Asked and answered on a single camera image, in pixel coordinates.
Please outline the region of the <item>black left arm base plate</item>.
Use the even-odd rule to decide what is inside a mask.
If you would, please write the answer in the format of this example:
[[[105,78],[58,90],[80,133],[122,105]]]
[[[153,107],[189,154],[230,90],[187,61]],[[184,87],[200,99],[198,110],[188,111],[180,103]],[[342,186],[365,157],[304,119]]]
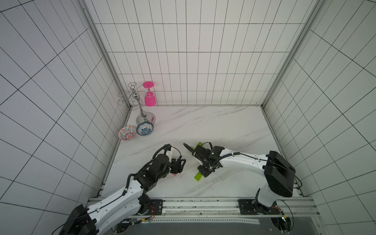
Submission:
[[[163,210],[163,200],[162,199],[151,199],[141,203],[139,215],[161,215]]]

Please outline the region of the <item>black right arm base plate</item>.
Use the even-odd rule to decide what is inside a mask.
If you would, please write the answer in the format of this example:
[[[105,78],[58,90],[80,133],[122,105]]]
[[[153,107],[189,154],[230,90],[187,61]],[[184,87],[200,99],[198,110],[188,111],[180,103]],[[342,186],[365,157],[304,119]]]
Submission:
[[[239,199],[238,205],[241,215],[279,215],[280,210],[276,208],[274,202],[272,207],[266,207],[254,199]]]

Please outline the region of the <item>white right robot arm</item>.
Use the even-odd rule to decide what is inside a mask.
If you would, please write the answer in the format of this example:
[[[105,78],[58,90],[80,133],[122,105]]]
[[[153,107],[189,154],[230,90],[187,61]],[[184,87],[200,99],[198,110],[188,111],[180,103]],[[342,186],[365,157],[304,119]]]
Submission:
[[[224,167],[248,170],[265,177],[266,184],[258,189],[252,202],[254,210],[269,209],[281,197],[293,196],[296,170],[276,151],[270,151],[266,155],[252,155],[221,146],[211,149],[200,145],[194,149],[187,144],[184,146],[201,162],[197,169],[203,177]]]

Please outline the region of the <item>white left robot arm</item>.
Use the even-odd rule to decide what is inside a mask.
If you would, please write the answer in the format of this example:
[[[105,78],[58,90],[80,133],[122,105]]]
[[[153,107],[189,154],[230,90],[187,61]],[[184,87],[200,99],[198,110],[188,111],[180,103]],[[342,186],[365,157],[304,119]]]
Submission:
[[[149,210],[147,192],[169,174],[183,171],[186,160],[180,155],[171,159],[167,153],[173,150],[170,144],[157,150],[137,173],[128,175],[126,185],[98,203],[77,206],[67,221],[52,233],[57,235],[102,235],[112,227],[135,214]]]

